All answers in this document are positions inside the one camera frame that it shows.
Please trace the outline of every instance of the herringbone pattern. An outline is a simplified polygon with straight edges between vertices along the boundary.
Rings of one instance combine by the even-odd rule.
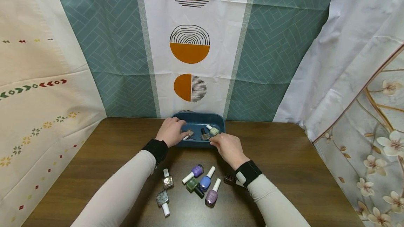
[[[331,0],[254,0],[227,119],[272,121]]]
[[[108,116],[156,117],[137,0],[61,0]]]

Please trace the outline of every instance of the white sleeve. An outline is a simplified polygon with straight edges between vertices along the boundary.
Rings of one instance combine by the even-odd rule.
[[[71,227],[119,227],[155,165],[154,156],[141,150],[102,185]]]
[[[247,186],[268,227],[310,227],[293,204],[260,174]]]

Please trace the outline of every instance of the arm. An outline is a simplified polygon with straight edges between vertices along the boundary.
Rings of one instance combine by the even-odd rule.
[[[310,227],[295,206],[264,174],[260,174],[247,188],[268,227]]]
[[[155,165],[154,156],[141,150],[102,185],[71,227],[118,227]]]
[[[168,148],[178,144],[185,121],[167,118],[156,139],[120,168],[95,193],[71,227],[118,227],[125,219],[156,165],[164,160]]]
[[[268,227],[310,226],[295,206],[244,155],[239,138],[221,133],[210,140],[210,144],[236,171],[237,180],[250,192]]]

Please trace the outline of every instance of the wooden table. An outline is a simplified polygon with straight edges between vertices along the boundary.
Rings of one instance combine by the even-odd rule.
[[[101,185],[141,150],[161,123],[147,118],[102,121],[23,226],[70,226]],[[226,122],[226,129],[240,137],[245,154],[312,227],[363,226],[297,125]],[[146,181],[122,226],[265,226],[256,204],[242,187],[222,183],[214,208],[189,193],[181,179],[196,164],[202,164],[206,171],[215,166],[213,181],[232,171],[216,149],[171,148],[166,160]],[[156,203],[164,168],[169,169],[175,182],[175,187],[168,190],[171,215],[166,219]]]

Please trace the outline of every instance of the orange semicircle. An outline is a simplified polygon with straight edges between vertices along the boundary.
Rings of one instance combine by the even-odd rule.
[[[191,102],[191,74],[178,76],[174,81],[174,91],[182,99]]]
[[[210,46],[170,42],[170,48],[173,55],[178,60],[188,64],[194,64],[206,58]]]

